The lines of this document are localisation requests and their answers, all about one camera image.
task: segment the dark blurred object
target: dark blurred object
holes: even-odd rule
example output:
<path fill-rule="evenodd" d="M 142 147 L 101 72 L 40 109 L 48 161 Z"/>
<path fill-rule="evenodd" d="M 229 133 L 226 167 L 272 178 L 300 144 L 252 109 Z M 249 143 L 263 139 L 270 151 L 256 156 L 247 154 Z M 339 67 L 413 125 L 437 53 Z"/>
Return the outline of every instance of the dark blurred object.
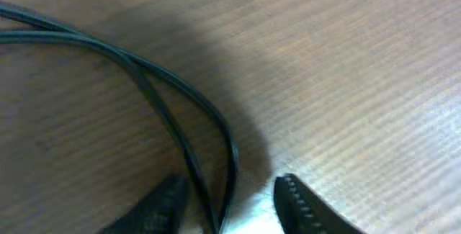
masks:
<path fill-rule="evenodd" d="M 274 204 L 285 234 L 362 233 L 294 174 L 275 179 Z"/>
<path fill-rule="evenodd" d="M 170 175 L 125 216 L 100 234 L 174 234 L 189 196 L 187 179 Z"/>

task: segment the wood grain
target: wood grain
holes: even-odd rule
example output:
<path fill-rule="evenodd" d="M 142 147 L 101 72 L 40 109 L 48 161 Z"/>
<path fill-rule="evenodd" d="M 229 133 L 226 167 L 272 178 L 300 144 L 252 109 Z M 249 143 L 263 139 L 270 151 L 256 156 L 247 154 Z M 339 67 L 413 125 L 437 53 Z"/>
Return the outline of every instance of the wood grain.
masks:
<path fill-rule="evenodd" d="M 272 185 L 285 172 L 366 233 L 461 233 L 461 0 L 0 1 L 160 63 L 220 108 L 241 157 L 225 233 L 282 232 Z M 2 45 L 0 59 L 0 232 L 96 233 L 167 173 L 187 173 L 105 58 Z M 219 134 L 156 85 L 218 203 Z M 202 223 L 193 199 L 182 232 Z"/>

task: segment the tabletop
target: tabletop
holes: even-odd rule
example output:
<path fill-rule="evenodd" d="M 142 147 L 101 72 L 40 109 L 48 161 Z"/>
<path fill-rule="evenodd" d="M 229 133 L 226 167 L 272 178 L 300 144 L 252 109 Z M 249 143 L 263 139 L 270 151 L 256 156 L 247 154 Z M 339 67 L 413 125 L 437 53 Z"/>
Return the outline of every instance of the tabletop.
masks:
<path fill-rule="evenodd" d="M 224 233 L 282 233 L 272 192 L 287 172 L 366 233 L 461 233 L 461 0 L 0 1 L 163 65 L 219 108 L 240 158 Z M 155 85 L 217 207 L 218 131 Z M 187 175 L 135 84 L 88 50 L 0 45 L 0 108 L 2 233 L 97 233 Z M 181 232 L 203 219 L 192 197 Z"/>

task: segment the cable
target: cable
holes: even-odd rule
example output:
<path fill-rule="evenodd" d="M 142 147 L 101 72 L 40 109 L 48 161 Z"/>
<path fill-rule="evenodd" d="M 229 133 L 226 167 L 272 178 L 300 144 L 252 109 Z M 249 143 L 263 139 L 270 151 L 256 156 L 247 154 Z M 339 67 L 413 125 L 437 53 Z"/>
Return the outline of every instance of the cable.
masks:
<path fill-rule="evenodd" d="M 0 44 L 52 43 L 76 45 L 100 52 L 101 54 L 113 59 L 113 61 L 115 61 L 119 66 L 124 68 L 131 75 L 134 82 L 136 82 L 140 91 L 143 92 L 143 95 L 149 101 L 149 104 L 157 111 L 157 114 L 162 119 L 162 122 L 169 130 L 170 135 L 173 139 L 175 139 L 176 144 L 183 152 L 184 160 L 186 161 L 187 168 L 189 169 L 189 174 L 194 182 L 195 189 L 199 195 L 202 208 L 205 211 L 205 217 L 207 218 L 207 222 L 212 233 L 219 233 L 222 230 L 236 187 L 238 154 L 237 145 L 233 139 L 228 123 L 226 122 L 224 116 L 222 116 L 222 114 L 210 101 L 208 101 L 190 84 L 166 68 L 151 63 L 148 60 L 126 50 L 85 35 L 83 32 L 75 30 L 67 25 L 18 8 L 5 6 L 3 4 L 0 4 L 0 17 L 24 22 L 39 30 L 46 30 L 0 32 Z M 199 105 L 213 119 L 223 134 L 228 152 L 228 172 L 225 194 L 218 218 L 216 218 L 210 203 L 210 195 L 208 194 L 207 185 L 202 176 L 194 151 L 191 149 L 187 137 L 183 133 L 174 116 L 170 113 L 168 107 L 158 95 L 156 90 L 151 86 L 150 81 L 145 77 L 145 72 L 165 81 L 167 84 L 173 86 L 194 103 Z"/>

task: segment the wooden table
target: wooden table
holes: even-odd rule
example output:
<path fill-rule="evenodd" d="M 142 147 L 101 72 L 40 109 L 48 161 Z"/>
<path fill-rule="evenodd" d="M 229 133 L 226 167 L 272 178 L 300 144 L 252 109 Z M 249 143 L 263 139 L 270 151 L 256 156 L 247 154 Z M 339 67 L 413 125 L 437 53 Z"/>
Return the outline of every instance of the wooden table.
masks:
<path fill-rule="evenodd" d="M 272 185 L 285 172 L 366 233 L 461 233 L 461 0 L 0 1 L 166 66 L 219 107 L 241 159 L 224 233 L 281 233 Z M 0 59 L 0 233 L 96 233 L 168 173 L 187 174 L 105 58 L 2 45 Z M 218 202 L 223 141 L 156 85 Z M 202 232 L 192 201 L 183 233 Z"/>

